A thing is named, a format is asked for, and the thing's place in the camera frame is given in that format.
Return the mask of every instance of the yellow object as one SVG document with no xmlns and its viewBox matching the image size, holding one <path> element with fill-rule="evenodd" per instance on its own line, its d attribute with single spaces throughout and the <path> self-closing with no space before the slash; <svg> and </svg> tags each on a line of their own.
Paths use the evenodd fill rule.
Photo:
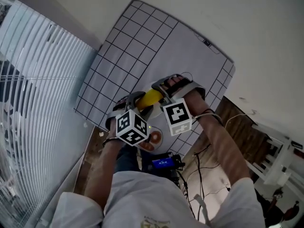
<svg viewBox="0 0 304 228">
<path fill-rule="evenodd" d="M 138 110 L 143 110 L 144 108 L 150 106 L 150 105 L 154 105 L 155 103 L 157 103 L 158 101 L 160 101 L 161 99 L 163 99 L 162 94 L 155 90 L 155 89 L 150 89 L 144 96 L 143 98 L 139 99 L 136 102 L 136 107 Z"/>
</svg>

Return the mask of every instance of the shirt sleeve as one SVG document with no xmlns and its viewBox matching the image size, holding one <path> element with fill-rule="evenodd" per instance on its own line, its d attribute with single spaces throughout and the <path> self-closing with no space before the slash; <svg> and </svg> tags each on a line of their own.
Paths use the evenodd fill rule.
<svg viewBox="0 0 304 228">
<path fill-rule="evenodd" d="M 265 227 L 262 207 L 250 178 L 242 178 L 231 187 L 211 224 L 215 228 Z"/>
<path fill-rule="evenodd" d="M 100 227 L 103 218 L 104 213 L 101 207 L 92 199 L 71 192 L 63 192 L 50 227 Z"/>
</svg>

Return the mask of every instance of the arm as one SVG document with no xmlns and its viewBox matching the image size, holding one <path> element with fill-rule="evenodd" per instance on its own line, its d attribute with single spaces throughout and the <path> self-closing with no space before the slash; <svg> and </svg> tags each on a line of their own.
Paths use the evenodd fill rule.
<svg viewBox="0 0 304 228">
<path fill-rule="evenodd" d="M 194 116 L 201 114 L 209 108 L 196 91 L 189 92 L 185 96 L 185 101 L 191 114 Z M 199 118 L 199 123 L 209 138 L 215 155 L 228 176 L 230 184 L 233 185 L 244 177 L 250 178 L 245 159 L 226 129 L 211 115 Z"/>
<path fill-rule="evenodd" d="M 115 124 L 116 121 L 113 119 L 111 121 L 111 130 L 108 138 L 115 136 Z M 122 146 L 123 142 L 120 140 L 112 140 L 105 144 L 86 186 L 85 196 L 98 203 L 102 210 L 105 209 L 106 202 L 110 195 L 116 157 Z"/>
</svg>

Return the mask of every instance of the grid pattern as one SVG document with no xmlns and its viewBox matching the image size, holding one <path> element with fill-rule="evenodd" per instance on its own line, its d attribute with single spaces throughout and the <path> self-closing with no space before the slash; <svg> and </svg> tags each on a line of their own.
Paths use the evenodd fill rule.
<svg viewBox="0 0 304 228">
<path fill-rule="evenodd" d="M 76 112 L 105 129 L 107 114 L 131 93 L 177 20 L 140 1 L 119 18 L 79 92 Z"/>
<path fill-rule="evenodd" d="M 213 111 L 216 110 L 221 99 L 223 98 L 234 72 L 235 66 L 232 64 L 232 62 L 226 59 L 221 71 L 217 76 L 217 79 L 214 81 L 211 89 L 207 92 L 205 97 L 206 103 L 210 105 L 210 108 Z M 192 130 L 181 133 L 171 145 L 168 152 L 178 153 L 181 158 L 183 158 L 202 132 L 203 129 L 201 125 L 199 125 L 198 121 L 195 121 L 192 124 Z"/>
<path fill-rule="evenodd" d="M 117 21 L 93 62 L 80 90 L 76 111 L 105 129 L 107 114 L 117 101 L 134 90 L 141 78 L 145 80 L 146 77 L 142 77 L 144 72 L 178 23 L 162 11 L 141 1 L 133 1 Z M 208 40 L 197 33 L 194 35 L 215 55 L 225 59 L 206 94 L 207 104 L 216 110 L 235 67 Z M 191 131 L 173 139 L 171 137 L 173 141 L 160 149 L 183 157 L 202 131 L 202 127 L 195 122 Z"/>
</svg>

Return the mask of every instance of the white cube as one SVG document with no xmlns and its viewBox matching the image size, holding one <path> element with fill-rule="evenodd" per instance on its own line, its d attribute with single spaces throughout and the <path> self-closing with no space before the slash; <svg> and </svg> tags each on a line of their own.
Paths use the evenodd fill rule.
<svg viewBox="0 0 304 228">
<path fill-rule="evenodd" d="M 183 98 L 163 107 L 172 136 L 184 133 L 192 128 L 192 116 Z"/>
<path fill-rule="evenodd" d="M 116 116 L 116 137 L 134 146 L 149 137 L 151 126 L 133 110 Z"/>
</svg>

